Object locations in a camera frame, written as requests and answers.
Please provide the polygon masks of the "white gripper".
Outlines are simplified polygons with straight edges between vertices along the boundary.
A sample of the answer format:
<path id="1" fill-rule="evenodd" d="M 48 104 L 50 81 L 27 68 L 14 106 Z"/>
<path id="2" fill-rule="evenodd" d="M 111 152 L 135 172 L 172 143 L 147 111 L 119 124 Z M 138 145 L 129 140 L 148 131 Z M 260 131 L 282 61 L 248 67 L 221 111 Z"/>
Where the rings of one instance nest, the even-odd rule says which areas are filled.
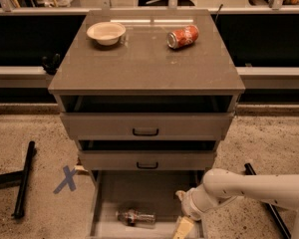
<path id="1" fill-rule="evenodd" d="M 185 216 L 177 218 L 172 239 L 184 239 L 194 226 L 193 220 L 199 221 L 203 213 L 217 207 L 218 198 L 209 194 L 203 185 L 187 192 L 178 190 L 175 195 L 181 202 L 181 210 Z"/>

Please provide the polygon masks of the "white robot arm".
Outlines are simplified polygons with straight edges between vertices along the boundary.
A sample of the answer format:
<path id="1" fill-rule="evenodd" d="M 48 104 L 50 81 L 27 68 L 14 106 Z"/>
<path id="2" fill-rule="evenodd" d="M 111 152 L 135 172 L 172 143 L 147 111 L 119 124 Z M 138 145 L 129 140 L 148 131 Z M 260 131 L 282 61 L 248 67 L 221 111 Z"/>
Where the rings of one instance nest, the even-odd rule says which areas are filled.
<path id="1" fill-rule="evenodd" d="M 176 221 L 172 239 L 184 239 L 204 212 L 226 205 L 238 196 L 297 212 L 291 239 L 299 239 L 299 174 L 243 175 L 213 168 L 200 185 L 176 193 L 184 214 Z"/>

